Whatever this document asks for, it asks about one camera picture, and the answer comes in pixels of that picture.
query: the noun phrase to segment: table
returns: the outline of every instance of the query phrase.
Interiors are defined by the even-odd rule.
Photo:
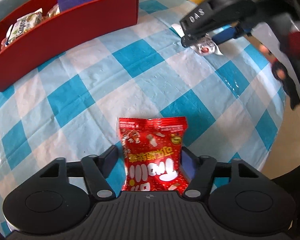
[[[186,116],[183,143],[196,155],[262,166],[285,94],[244,38],[220,45],[223,56],[183,48],[171,24],[194,6],[139,0],[137,25],[72,48],[0,93],[0,231],[8,233],[9,192],[57,157],[77,161],[120,145],[118,117]],[[118,193],[122,162],[107,180]]]

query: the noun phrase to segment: blue checkered tablecloth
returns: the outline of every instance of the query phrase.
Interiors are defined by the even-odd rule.
[[[184,144],[195,154],[261,166],[285,94],[245,38],[220,45],[223,56],[183,48],[171,24],[194,6],[139,0],[137,25],[70,49],[0,93],[1,232],[9,231],[9,192],[57,157],[77,161],[120,145],[118,117],[186,116]],[[123,181],[118,162],[108,182],[118,193]]]

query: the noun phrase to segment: robotic arm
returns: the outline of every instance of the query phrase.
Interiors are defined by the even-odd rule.
[[[227,24],[237,22],[213,36],[212,40],[218,45],[229,39],[236,39],[251,31],[259,23],[269,25],[281,44],[280,49],[288,56],[293,71],[300,83],[300,40],[296,34],[291,34],[294,22],[300,21],[300,0],[205,0],[186,15],[180,25],[185,33],[181,39],[184,47],[197,43],[206,33]],[[277,63],[276,67],[285,67]],[[282,81],[284,90],[291,98],[291,108],[300,103],[296,86],[285,69],[287,78]]]

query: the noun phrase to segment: red snack bag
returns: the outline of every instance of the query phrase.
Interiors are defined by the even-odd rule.
[[[158,119],[119,118],[126,181],[122,190],[177,190],[188,181],[180,172],[185,117]]]

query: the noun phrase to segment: circular pad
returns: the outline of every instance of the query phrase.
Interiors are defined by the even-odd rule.
[[[26,199],[26,206],[34,212],[49,212],[60,207],[62,201],[60,194],[46,190],[31,194]]]
[[[196,198],[196,197],[199,197],[201,195],[200,191],[199,190],[196,190],[196,189],[189,189],[185,192],[185,195],[187,197],[191,197],[191,198]]]
[[[112,191],[107,189],[102,189],[97,192],[97,196],[101,198],[106,198],[112,196]]]
[[[258,191],[244,191],[235,197],[237,205],[247,211],[262,212],[271,208],[272,198]]]

